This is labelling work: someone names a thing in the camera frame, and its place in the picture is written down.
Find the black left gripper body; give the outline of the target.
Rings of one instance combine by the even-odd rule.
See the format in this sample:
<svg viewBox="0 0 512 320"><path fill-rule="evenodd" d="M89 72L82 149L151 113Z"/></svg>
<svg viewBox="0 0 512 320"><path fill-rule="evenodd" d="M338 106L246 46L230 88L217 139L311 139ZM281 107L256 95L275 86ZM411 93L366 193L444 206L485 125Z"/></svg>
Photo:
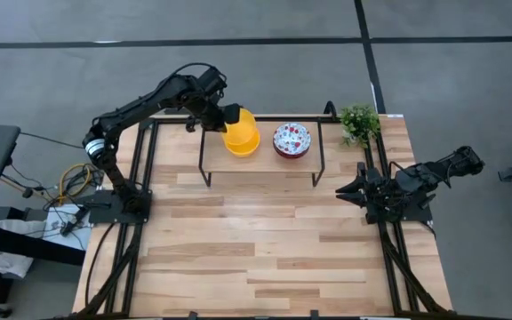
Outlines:
<svg viewBox="0 0 512 320"><path fill-rule="evenodd" d="M209 132L226 132L228 124L239 122L241 106L230 104L224 107L210 105L203 112L203 128Z"/></svg>

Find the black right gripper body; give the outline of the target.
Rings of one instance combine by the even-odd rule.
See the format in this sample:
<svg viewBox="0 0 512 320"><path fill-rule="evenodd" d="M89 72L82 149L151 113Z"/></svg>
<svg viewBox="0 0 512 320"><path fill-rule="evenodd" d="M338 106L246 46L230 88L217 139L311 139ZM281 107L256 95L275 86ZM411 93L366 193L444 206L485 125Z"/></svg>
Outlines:
<svg viewBox="0 0 512 320"><path fill-rule="evenodd" d="M376 224L389 221L390 206L386 193L388 180L380 175L378 169L368 169L363 162L357 165L357 176L365 176L365 185L360 191L365 195L367 223Z"/></svg>

